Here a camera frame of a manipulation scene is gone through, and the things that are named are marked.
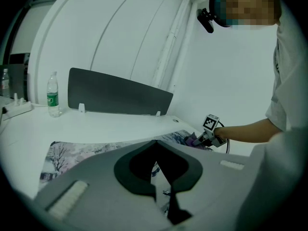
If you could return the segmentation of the green label water bottle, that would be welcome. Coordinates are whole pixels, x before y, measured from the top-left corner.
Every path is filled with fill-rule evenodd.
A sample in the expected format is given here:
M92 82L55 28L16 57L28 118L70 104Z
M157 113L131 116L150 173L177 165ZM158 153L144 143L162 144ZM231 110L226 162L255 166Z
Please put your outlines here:
M47 84L47 104L49 115L54 118L60 116L58 96L57 72L53 72Z

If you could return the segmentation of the person's right forearm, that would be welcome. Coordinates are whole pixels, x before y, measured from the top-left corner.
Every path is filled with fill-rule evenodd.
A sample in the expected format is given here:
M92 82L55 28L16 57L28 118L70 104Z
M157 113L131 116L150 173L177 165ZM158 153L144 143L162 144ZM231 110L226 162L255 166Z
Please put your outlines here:
M220 127L214 130L214 134L224 140L247 143L266 143L274 135L281 132L269 119L244 126Z

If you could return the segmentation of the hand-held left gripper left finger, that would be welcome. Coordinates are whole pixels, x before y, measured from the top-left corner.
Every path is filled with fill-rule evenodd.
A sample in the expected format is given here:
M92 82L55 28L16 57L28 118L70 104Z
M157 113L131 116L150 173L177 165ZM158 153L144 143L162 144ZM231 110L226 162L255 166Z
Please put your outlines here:
M156 140L120 157L114 166L118 182L129 192L142 196L155 197L156 188L151 184L152 169L156 163Z

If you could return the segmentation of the white roller blind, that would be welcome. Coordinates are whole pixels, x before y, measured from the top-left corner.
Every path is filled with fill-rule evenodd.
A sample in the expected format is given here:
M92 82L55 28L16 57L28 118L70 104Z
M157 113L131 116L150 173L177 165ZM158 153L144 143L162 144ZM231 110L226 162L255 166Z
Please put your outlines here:
M50 5L32 7L25 15L15 36L11 54L30 53L37 31Z

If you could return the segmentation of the white power strip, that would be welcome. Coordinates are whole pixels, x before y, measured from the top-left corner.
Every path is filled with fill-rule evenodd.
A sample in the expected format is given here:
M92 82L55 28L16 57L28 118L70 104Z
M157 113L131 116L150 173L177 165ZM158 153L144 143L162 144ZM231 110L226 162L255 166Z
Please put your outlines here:
M6 105L4 108L6 109L6 113L2 115L3 121L31 111L32 104L31 102L26 102L26 103L16 106L14 105L14 103L11 103L11 104Z

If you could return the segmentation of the dark grey desk divider panel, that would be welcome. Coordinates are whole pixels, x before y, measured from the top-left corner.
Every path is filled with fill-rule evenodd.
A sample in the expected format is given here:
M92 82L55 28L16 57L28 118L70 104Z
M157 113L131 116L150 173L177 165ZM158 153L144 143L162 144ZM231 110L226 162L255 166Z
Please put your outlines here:
M8 69L10 96L14 97L17 93L18 98L24 98L28 101L27 93L27 69L25 64L6 64L0 65L0 96L2 96L1 79L4 69Z
M89 112L165 115L173 93L128 79L95 71L71 68L68 78L68 106L82 103Z

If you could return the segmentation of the red label water bottle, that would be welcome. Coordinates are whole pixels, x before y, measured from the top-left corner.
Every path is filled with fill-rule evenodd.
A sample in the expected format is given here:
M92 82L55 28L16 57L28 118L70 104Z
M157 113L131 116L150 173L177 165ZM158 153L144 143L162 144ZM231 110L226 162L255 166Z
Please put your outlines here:
M10 78L8 74L8 69L3 70L3 75L1 79L1 92L3 97L10 98Z

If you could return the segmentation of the person's white shirt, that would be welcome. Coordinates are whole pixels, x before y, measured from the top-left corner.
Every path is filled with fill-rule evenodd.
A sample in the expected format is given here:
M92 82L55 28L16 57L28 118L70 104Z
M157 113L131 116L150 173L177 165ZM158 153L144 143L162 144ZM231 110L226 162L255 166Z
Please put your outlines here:
M266 118L287 131L308 125L308 42L284 2L281 10L273 55L275 80Z

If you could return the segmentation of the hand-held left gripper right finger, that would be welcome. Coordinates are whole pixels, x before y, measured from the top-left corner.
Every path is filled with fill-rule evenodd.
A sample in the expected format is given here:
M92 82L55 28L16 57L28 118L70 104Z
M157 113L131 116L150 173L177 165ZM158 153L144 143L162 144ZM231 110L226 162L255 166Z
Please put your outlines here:
M171 186L167 218L172 224L179 224L192 214L180 209L176 194L191 190L200 179L203 167L194 157L162 141L156 142L156 161Z

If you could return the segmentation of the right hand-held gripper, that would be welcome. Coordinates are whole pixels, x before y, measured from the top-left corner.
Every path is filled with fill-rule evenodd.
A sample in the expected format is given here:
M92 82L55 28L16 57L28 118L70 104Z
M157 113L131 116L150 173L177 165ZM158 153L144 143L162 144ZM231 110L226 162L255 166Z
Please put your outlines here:
M214 134L214 130L219 123L219 117L209 114L206 116L203 123L204 133L202 133L194 142L194 145L200 145L204 141L208 140L210 146L220 147L227 143L227 140L223 140L219 136Z

